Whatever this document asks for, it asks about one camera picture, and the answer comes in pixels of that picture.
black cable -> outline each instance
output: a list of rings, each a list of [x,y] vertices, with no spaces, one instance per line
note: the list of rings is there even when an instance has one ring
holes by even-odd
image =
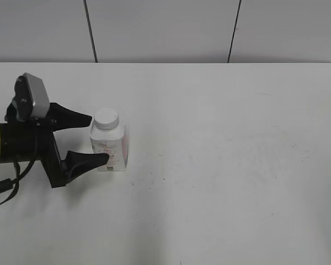
[[[97,52],[95,51],[94,40],[93,40],[93,33],[92,33],[92,27],[90,25],[90,19],[89,19],[89,13],[88,13],[88,7],[87,7],[86,0],[83,0],[83,4],[84,4],[84,12],[86,13],[86,19],[87,19],[87,24],[88,24],[88,31],[89,31],[90,42],[92,43],[92,50],[93,50],[94,62],[98,62]]]
[[[32,169],[32,166],[34,165],[35,160],[38,156],[38,137],[37,134],[34,136],[34,151],[31,160],[29,161],[26,169],[20,173],[21,167],[18,163],[18,158],[15,158],[13,162],[13,166],[15,168],[16,172],[16,178],[12,181],[11,179],[5,179],[3,181],[0,181],[0,193],[5,192],[7,190],[12,189],[12,186],[15,185],[10,195],[2,202],[0,202],[0,205],[8,202],[12,198],[14,198],[17,195],[18,189],[19,189],[19,181],[23,179],[27,173]]]
[[[238,24],[238,17],[239,17],[239,11],[240,11],[240,9],[241,9],[241,5],[242,5],[242,0],[239,0],[238,10],[237,10],[237,16],[236,16],[236,22],[235,22],[235,24],[234,24],[233,35],[232,35],[232,41],[231,41],[231,47],[230,47],[230,49],[229,49],[227,63],[229,63],[229,61],[230,61],[230,59],[231,59],[231,55],[232,55],[232,48],[233,48],[234,36],[236,35],[237,24]]]

white cap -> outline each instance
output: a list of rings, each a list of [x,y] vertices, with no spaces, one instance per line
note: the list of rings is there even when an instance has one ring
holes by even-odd
[[[103,108],[94,115],[94,123],[98,129],[109,131],[119,124],[119,116],[113,108]]]

black cylinder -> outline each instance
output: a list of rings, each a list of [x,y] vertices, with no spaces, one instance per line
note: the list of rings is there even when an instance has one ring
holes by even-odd
[[[29,161],[34,153],[37,137],[38,159],[47,150],[48,138],[43,129],[26,124],[0,124],[0,163]]]

plastic bottle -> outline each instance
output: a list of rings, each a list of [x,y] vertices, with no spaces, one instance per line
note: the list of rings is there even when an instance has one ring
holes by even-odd
[[[124,119],[115,109],[103,108],[96,112],[90,132],[94,153],[108,153],[109,161],[98,171],[122,171],[127,165],[129,139]]]

white table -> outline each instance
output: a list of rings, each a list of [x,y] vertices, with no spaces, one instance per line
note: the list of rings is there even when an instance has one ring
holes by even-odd
[[[0,122],[23,72],[122,111],[130,156],[57,189],[36,163],[0,207],[0,265],[331,264],[331,64],[0,63]],[[92,151],[89,128],[56,138]]]

